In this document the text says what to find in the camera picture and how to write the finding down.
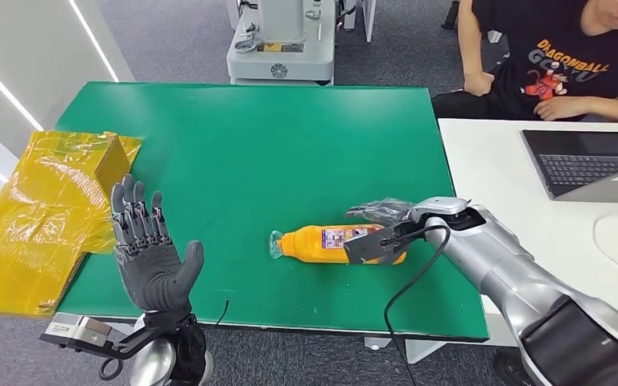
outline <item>plastic bottle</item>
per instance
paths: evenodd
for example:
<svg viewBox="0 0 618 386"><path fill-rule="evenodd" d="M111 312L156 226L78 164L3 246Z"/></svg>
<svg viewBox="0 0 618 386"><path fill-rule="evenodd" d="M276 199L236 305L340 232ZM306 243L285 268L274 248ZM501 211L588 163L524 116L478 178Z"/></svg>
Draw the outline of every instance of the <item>plastic bottle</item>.
<svg viewBox="0 0 618 386"><path fill-rule="evenodd" d="M349 263L344 242L382 229L378 224L335 225L319 227L308 225L295 232L273 231L269 239L271 257L295 257L305 263ZM403 253L394 264L406 258ZM376 260L366 264L377 264Z"/></svg>

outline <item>cartoon character print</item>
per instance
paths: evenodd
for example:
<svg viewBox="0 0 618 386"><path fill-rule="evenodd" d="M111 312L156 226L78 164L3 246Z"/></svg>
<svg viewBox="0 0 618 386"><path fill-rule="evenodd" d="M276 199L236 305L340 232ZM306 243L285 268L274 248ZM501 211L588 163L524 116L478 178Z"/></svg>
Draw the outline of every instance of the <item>cartoon character print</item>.
<svg viewBox="0 0 618 386"><path fill-rule="evenodd" d="M567 82L567 76L555 72L559 67L559 62L553 62L544 76L541 76L537 70L529 70L527 74L536 76L535 83L520 88L520 91L523 94L539 97L541 101L548 101L556 95L567 94L567 90L563 86Z"/></svg>

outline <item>robot finger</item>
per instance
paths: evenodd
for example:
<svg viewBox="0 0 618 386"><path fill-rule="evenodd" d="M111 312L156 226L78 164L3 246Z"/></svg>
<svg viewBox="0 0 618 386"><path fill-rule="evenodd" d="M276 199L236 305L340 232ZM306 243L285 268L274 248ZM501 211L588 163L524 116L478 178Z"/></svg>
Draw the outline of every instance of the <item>robot finger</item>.
<svg viewBox="0 0 618 386"><path fill-rule="evenodd" d="M136 200L138 219L143 226L144 236L153 237L155 236L155 229L150 220L150 213L148 213L146 208L144 192L145 187L143 186L143 182L137 181L134 185L134 199Z"/></svg>
<svg viewBox="0 0 618 386"><path fill-rule="evenodd" d="M124 175L122 179L122 187L124 188L124 201L126 203L135 203L134 199L134 176L130 174Z"/></svg>
<svg viewBox="0 0 618 386"><path fill-rule="evenodd" d="M130 245L134 243L134 233L130 227L129 217L125 214L123 196L124 188L120 183L116 183L110 193L110 210L117 243L119 245Z"/></svg>
<svg viewBox="0 0 618 386"><path fill-rule="evenodd" d="M153 194L153 198L150 200L150 205L152 206L153 224L155 225L157 233L160 236L169 236L169 233L167 232L167 222L165 221L162 213L162 193L156 191Z"/></svg>

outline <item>robotic arm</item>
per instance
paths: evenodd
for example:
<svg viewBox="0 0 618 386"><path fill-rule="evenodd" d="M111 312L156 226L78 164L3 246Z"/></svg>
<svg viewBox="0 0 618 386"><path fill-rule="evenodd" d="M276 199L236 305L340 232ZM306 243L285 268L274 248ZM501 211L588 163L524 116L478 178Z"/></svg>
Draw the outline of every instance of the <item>robotic arm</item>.
<svg viewBox="0 0 618 386"><path fill-rule="evenodd" d="M115 343L109 326L88 317L57 314L41 339L104 356L101 378L113 379L121 360L135 356L130 383L169 380L206 384L212 371L202 330L187 295L203 265L199 243L183 263L167 232L161 195L148 212L141 183L127 175L112 194L115 255L127 294L145 312L136 331ZM353 264L394 262L423 238L498 306L520 349L525 369L540 384L618 386L618 311L546 272L492 214L464 199L437 197L418 204L387 199L348 211L387 225L345 243ZM115 373L105 366L120 360Z"/></svg>
<svg viewBox="0 0 618 386"><path fill-rule="evenodd" d="M366 206L356 215L379 222L384 215L393 224L346 243L351 262L394 261L417 238L438 248L449 232L444 256L499 308L534 381L618 386L618 311L545 271L484 207L451 197L426 199L408 211Z"/></svg>

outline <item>gray carpet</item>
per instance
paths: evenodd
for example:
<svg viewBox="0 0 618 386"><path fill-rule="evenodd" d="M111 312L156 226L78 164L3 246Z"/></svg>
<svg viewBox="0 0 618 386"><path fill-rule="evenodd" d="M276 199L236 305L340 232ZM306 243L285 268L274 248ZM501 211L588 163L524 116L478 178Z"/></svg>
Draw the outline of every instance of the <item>gray carpet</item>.
<svg viewBox="0 0 618 386"><path fill-rule="evenodd" d="M439 24L447 0L380 1L373 43L361 13L353 32L337 36L336 83L428 87L462 85L454 32ZM137 80L228 83L226 51L233 31L221 0L99 0L101 11ZM484 47L493 66L505 45ZM127 384L97 378L101 360L37 340L43 320L0 318L0 385ZM392 344L380 351L358 337L252 331L208 331L215 385L409 384ZM420 385L501 385L492 347L447 345L413 366Z"/></svg>

